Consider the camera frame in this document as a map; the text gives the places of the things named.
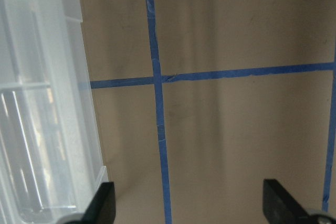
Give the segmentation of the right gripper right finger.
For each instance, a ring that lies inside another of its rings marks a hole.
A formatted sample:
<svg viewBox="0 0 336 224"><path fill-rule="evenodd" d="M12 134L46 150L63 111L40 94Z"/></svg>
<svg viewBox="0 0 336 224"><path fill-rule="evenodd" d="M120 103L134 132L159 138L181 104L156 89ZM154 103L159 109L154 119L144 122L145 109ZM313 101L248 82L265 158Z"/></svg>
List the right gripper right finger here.
<svg viewBox="0 0 336 224"><path fill-rule="evenodd" d="M314 223L314 217L303 209L279 181L264 179L262 188L263 214L268 223Z"/></svg>

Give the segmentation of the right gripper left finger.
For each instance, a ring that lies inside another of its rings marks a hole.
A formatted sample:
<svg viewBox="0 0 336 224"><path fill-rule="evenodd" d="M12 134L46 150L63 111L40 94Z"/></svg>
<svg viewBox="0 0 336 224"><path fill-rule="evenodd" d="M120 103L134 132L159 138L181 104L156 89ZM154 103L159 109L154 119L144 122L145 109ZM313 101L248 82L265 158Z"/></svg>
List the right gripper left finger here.
<svg viewBox="0 0 336 224"><path fill-rule="evenodd" d="M113 224L116 218L114 182L104 182L81 218L81 223Z"/></svg>

